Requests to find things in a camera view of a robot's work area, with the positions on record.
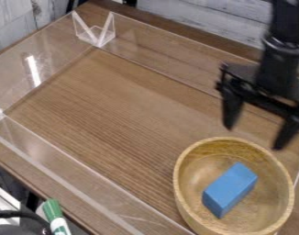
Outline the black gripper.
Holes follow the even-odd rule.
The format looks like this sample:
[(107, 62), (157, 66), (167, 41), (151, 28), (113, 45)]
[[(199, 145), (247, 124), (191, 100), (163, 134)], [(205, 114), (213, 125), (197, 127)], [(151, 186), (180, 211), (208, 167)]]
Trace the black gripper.
[(263, 39), (258, 65), (223, 63), (216, 90), (221, 95), (223, 125), (232, 129), (249, 103), (284, 119), (274, 149), (282, 150), (299, 133), (299, 44)]

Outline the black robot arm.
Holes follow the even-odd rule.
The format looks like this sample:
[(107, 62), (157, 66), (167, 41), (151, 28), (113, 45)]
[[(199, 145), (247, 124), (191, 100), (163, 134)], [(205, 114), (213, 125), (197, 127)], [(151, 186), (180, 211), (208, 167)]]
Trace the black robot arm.
[(256, 66), (220, 66), (221, 121), (229, 129), (245, 103), (280, 116), (283, 126), (274, 143), (280, 150), (299, 132), (299, 0), (272, 0), (271, 24), (262, 42)]

